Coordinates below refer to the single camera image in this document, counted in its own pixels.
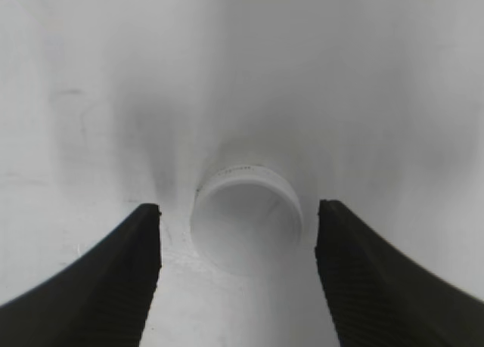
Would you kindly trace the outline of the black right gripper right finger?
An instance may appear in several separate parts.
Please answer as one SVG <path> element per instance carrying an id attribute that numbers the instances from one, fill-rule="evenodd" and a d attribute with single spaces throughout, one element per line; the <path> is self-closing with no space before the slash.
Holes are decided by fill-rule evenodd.
<path id="1" fill-rule="evenodd" d="M 481 346 L 483 302 L 321 200 L 315 259 L 341 346 Z"/>

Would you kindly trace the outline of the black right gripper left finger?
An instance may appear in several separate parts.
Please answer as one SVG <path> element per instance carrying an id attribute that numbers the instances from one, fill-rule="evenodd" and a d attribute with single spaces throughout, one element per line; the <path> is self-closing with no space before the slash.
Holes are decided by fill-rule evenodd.
<path id="1" fill-rule="evenodd" d="M 3 346 L 138 346 L 161 269 L 159 206 L 139 205 L 85 255 L 1 306 Z"/>

